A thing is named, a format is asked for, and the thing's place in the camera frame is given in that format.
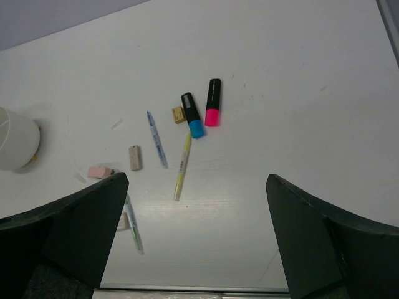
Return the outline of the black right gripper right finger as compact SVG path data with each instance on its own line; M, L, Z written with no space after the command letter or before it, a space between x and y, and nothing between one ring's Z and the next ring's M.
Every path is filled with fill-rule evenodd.
M282 177L266 181L291 298L398 298L398 228L358 216Z

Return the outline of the green clear pen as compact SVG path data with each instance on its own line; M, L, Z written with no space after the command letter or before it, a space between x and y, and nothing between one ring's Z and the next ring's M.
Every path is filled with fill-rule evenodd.
M129 194L127 194L127 196L126 196L125 206L126 206L127 217L128 217L131 231L132 231L135 246L136 246L139 254L143 255L144 254L143 244L142 244L142 240L140 237L140 233L138 231L137 221L135 218L135 214L133 211L133 206L132 206Z

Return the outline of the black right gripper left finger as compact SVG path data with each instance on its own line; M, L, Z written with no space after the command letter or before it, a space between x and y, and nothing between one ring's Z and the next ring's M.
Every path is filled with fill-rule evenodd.
M69 196L1 219L1 298L91 298L128 191L116 173Z

